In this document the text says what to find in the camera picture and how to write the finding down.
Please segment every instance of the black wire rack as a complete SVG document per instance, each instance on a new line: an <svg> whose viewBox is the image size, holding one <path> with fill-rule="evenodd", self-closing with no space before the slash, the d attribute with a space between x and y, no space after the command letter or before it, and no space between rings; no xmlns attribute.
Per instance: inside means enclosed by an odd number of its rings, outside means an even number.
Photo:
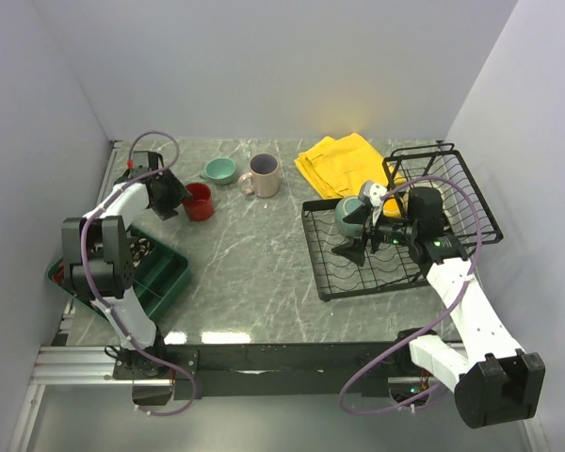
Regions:
<svg viewBox="0 0 565 452"><path fill-rule="evenodd" d="M399 184L398 176L406 180L426 175L450 179L458 184L474 203L481 225L483 244L488 245L502 240L502 232L490 207L460 152L454 149L454 144L439 143L396 149L389 157L383 159L383 169L387 180L391 181L388 189L396 187L393 181ZM450 186L442 186L436 182L422 184L441 191L448 231L460 240L469 254L472 254L476 245L476 220L468 204L460 198L460 195L456 196ZM402 194L395 196L400 212L405 217L406 212L401 202ZM428 285L418 265L410 258L406 247L381 244L376 253L372 253L368 248L364 266L356 266L346 258L333 254L332 249L346 241L334 221L334 209L339 201L304 202L301 212L320 299L329 301Z"/></svg>

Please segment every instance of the white wall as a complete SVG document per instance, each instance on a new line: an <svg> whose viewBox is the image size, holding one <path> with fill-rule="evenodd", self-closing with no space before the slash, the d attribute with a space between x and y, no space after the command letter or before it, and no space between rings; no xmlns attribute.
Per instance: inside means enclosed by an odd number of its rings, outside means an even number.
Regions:
<svg viewBox="0 0 565 452"><path fill-rule="evenodd" d="M34 0L110 138L445 137L516 0Z"/></svg>
<svg viewBox="0 0 565 452"><path fill-rule="evenodd" d="M107 144L31 2L0 0L0 451L62 313L60 223L96 201Z"/></svg>
<svg viewBox="0 0 565 452"><path fill-rule="evenodd" d="M565 451L565 0L521 1L448 134L506 239L485 250L485 289L546 363L540 414Z"/></svg>

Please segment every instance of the green tray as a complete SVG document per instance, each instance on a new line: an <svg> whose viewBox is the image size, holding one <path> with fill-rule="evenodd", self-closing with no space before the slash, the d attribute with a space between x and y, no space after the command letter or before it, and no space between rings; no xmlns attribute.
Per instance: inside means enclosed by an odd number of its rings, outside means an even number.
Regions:
<svg viewBox="0 0 565 452"><path fill-rule="evenodd" d="M152 321L156 322L163 318L171 304L177 300L178 295L190 283L192 275L190 268L188 268L188 260L182 254L165 246L138 228L132 226L128 233L132 237L146 238L153 242L153 249L140 261L134 273L132 286L142 309ZM96 314L104 317L100 310L94 310L91 307L89 299L84 299L53 281L52 277L58 272L62 262L61 258L48 268L46 272L48 280L92 309Z"/></svg>

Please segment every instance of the cable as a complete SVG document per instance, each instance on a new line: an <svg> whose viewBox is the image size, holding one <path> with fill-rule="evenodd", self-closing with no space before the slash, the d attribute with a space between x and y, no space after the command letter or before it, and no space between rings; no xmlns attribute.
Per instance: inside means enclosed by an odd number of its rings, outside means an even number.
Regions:
<svg viewBox="0 0 565 452"><path fill-rule="evenodd" d="M413 184L423 182L423 181L437 181L437 182L441 182L443 184L450 185L452 188L454 188L456 191L458 191L460 193L460 195L464 198L464 200L469 205L469 208L473 212L473 215L474 215L474 218L475 218L477 239L476 239L475 252L473 253L473 259L471 260L471 265L469 266L469 270L467 271L466 276L473 274L475 272L475 269L476 269L476 264L479 261L479 254L481 253L481 247L483 245L483 243L482 243L483 237L482 237L482 234L481 234L481 224L479 222L479 215L477 214L476 207L473 204L473 201L471 201L471 199L469 198L469 195L467 195L465 193L465 191L462 188L460 188L460 186L458 186L457 184L455 184L454 182L452 182L450 180L447 180L447 179L444 179L444 178L438 177L438 176L415 177L414 179L409 180L407 183L402 184L401 186L398 186L391 191L388 191L387 194L383 197L383 200L382 200L383 205L385 204L385 202L389 198L391 198L398 191L401 191L401 190L407 188L408 186L411 186ZM450 314L452 314L452 311L454 311L457 308L457 306L460 304L460 302L462 301L462 298L464 297L464 294L466 293L468 286L469 286L469 282L465 281L462 284L462 287L460 288L459 294L457 295L456 299L452 302L452 304L450 306L448 306L448 309L446 309L438 318L429 322L425 327L421 328L419 331L414 332L410 336L399 341L397 344L394 344L392 347L389 347L388 349L383 351L378 357L376 357L374 360L372 360L370 363L368 363L362 369L360 369L358 372L356 372L346 382L346 384L344 384L343 388L341 388L341 392L339 393L339 399L338 399L339 407L341 407L341 409L344 412L348 412L350 414L355 414L355 415L359 415L359 416L372 415L372 414L385 414L387 412L394 412L394 411L396 411L396 410L398 410L402 407L407 407L411 403L413 403L413 401L418 400L419 398L422 398L424 396L428 396L433 391L435 391L438 387L440 387L441 383L438 383L435 386L430 387L426 391L423 391L422 393L419 393L419 394L417 394L413 397L407 398L406 400L404 400L400 403L397 403L397 404L395 404L391 407L386 407L386 408L378 408L378 409L372 409L372 410L356 410L356 409L350 408L345 403L346 395L347 395L347 392L349 391L349 389L355 384L356 381L361 379L369 370L371 370L373 367L380 364L385 359L389 358L391 355L396 353L398 350L400 350L401 348L406 346L410 341L413 341L417 337L422 336L423 334L425 334L429 330L431 330L434 327L436 327L437 325L439 325L444 319L448 318L450 316ZM424 406L418 407L418 408L423 409L426 406L427 405L424 405Z"/></svg>
<svg viewBox="0 0 565 452"><path fill-rule="evenodd" d="M146 179L148 177L160 174L161 172L163 172L165 170L169 170L173 166L173 164L175 164L176 161L178 160L178 157L180 156L180 146L178 145L178 142L176 141L176 139L173 136L171 136L170 134L166 134L164 132L158 132L158 131L153 130L153 131L150 131L150 132L145 132L142 135L139 135L132 142L132 145L130 146L130 152L128 154L128 168L130 168L130 162L132 161L132 154L134 152L134 148L136 147L137 143L143 137L146 137L148 135L161 135L162 137L166 137L169 140L171 140L171 142L174 144L174 147L175 147L175 150L176 150L176 153L175 153L173 159L171 160L171 162L169 162L163 168L159 168L159 169L155 169L153 171L146 172L146 173L141 174L140 176L138 176L138 177L136 177L136 178L134 178L130 181L127 181L126 183L123 184L123 186L118 191L114 192L105 201L101 202L99 204L98 208L87 218L86 222L84 223L84 226L82 227L82 233L81 233L81 236L80 236L80 249L81 249L81 255L82 255L82 266L84 268L84 274L86 275L86 281L88 282L90 292L92 292L92 295L96 298L96 300L98 302L100 302L106 309L111 309L111 316L113 318L113 321L115 322L117 327L120 329L121 334L127 338L128 342L130 344L132 344L132 347L134 347L134 350L137 351L140 355L142 355L147 360L152 361L153 363L156 363L156 364L159 364L159 365L165 365L166 367L170 368L174 372L180 372L182 375L184 375L190 381L190 384L192 385L192 394L190 396L190 399L187 401L187 403L184 406L182 406L181 408L179 408L177 410L173 410L171 412L151 412L150 410L147 410L143 407L138 407L138 409L140 411L145 412L145 413L152 415L152 416L173 416L175 414L179 414L181 412L184 412L188 408L190 408L192 403L198 397L199 387L197 385L197 381L195 381L195 379L190 374L190 372L188 372L184 368L180 367L179 365L176 365L174 363L168 363L167 361L161 360L160 358L157 358L156 356L153 356L150 353L147 353L145 350L143 350L140 347L140 345L138 344L136 339L134 339L132 334L130 334L130 331L127 330L125 325L123 325L123 322L121 322L121 319L120 319L115 307L101 296L98 288L96 287L96 283L94 282L94 279L92 278L92 274L90 272L89 260L88 260L88 250L86 249L86 243L87 243L87 240L88 240L88 231L89 231L89 227L90 227L90 224L92 223L92 221L94 221L102 213L104 213L105 210L113 202L115 202L115 200L121 195L121 193L123 193L131 185L135 184L136 182L142 181L143 179Z"/></svg>
<svg viewBox="0 0 565 452"><path fill-rule="evenodd" d="M104 352L105 352L106 356L114 359L115 361L124 361L122 359L123 356L122 356L121 352L113 346L106 346L105 349L104 349Z"/></svg>

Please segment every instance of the yellow cloth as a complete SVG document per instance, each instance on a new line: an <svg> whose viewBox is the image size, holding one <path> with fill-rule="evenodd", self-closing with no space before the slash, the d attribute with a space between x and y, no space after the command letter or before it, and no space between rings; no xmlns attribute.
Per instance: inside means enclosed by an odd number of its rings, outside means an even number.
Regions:
<svg viewBox="0 0 565 452"><path fill-rule="evenodd" d="M334 139L324 137L312 149L295 160L299 172L324 199L357 196L363 183L370 180L388 186L383 171L383 157L358 134ZM398 174L396 184L406 179ZM399 217L396 200L383 206L387 217Z"/></svg>

